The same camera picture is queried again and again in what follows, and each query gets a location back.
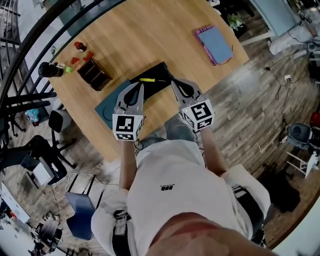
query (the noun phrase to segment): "printed logo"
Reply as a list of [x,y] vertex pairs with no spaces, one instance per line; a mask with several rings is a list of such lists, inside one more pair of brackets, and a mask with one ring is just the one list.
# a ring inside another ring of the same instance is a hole
[[172,188],[174,187],[174,185],[175,185],[175,184],[160,186],[160,187],[161,187],[161,191],[172,190]]

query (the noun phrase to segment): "wooden table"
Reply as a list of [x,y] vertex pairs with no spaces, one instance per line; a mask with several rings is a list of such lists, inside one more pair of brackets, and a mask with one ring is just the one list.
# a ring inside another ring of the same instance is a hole
[[[209,24],[217,26],[233,47],[234,57],[226,64],[214,66],[194,37],[195,29]],[[75,41],[87,45],[87,51],[80,53]],[[127,0],[83,30],[56,61],[70,66],[72,57],[79,57],[76,70],[88,50],[113,78],[108,87],[94,91],[76,71],[50,78],[50,82],[83,134],[109,162],[119,157],[119,146],[95,107],[126,79],[165,61],[176,78],[194,81],[206,92],[249,59],[232,30],[205,0]],[[146,120],[141,138],[178,112],[172,88],[149,98],[143,110]]]

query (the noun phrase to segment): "blue chair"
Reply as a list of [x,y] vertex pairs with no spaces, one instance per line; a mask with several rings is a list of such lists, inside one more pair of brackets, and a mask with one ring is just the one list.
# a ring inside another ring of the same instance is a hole
[[[78,177],[78,174],[75,176],[74,180],[72,181],[72,184],[68,192],[65,192],[66,198],[68,199],[70,205],[74,209],[74,215],[68,218],[66,220],[66,223],[72,235],[75,238],[91,240],[93,237],[93,233],[91,231],[91,219],[96,211],[96,208],[89,197],[89,192],[91,190],[91,187],[94,183],[96,176],[95,175],[93,176],[89,189],[86,194],[84,194],[85,191],[83,191],[82,194],[70,192],[77,177]],[[97,208],[100,204],[103,193],[104,192],[102,191],[98,204],[96,206]]]

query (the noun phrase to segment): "backpack strap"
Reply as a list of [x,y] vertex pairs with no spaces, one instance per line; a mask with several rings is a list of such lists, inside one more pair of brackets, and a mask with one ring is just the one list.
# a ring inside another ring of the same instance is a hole
[[252,224],[252,234],[255,235],[264,223],[265,218],[263,212],[261,211],[256,200],[245,188],[237,185],[232,187],[232,190],[235,198],[248,214]]
[[113,214],[116,224],[113,228],[112,247],[116,256],[131,256],[128,242],[128,224],[131,219],[125,210],[116,210]]

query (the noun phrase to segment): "black railing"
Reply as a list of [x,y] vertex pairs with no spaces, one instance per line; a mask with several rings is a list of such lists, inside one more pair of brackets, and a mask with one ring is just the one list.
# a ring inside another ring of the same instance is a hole
[[[64,26],[55,35],[52,35],[51,40],[40,52],[31,67],[29,69],[24,68],[27,67],[25,58],[41,34],[44,33],[46,28],[64,11],[66,11],[66,9],[68,9],[75,1],[78,0],[58,0],[38,20],[38,22],[24,38],[23,42],[20,42],[18,28],[18,17],[20,14],[18,13],[19,10],[17,10],[18,0],[0,0],[0,12],[2,11],[2,14],[0,14],[0,44],[5,44],[6,49],[5,54],[0,51],[0,131],[4,128],[1,123],[11,122],[11,127],[13,128],[13,121],[18,111],[21,112],[31,108],[45,107],[50,104],[49,101],[41,101],[42,99],[55,96],[53,88],[49,91],[49,93],[45,93],[50,86],[50,82],[47,81],[44,87],[38,91],[37,88],[42,80],[42,77],[38,77],[35,82],[33,82],[31,76],[34,74],[35,69],[40,61],[42,61],[45,54],[52,48],[59,37],[64,32],[72,29],[73,26],[78,28],[78,20],[82,19],[85,14],[90,12],[90,18],[88,20],[86,19],[85,22],[80,22],[81,27],[71,34],[71,39],[65,43],[65,45],[67,45],[91,22],[124,0],[95,0],[85,8],[81,8],[76,15],[65,22]],[[55,59],[57,54],[59,54],[59,52],[55,53],[55,56],[51,61]]]

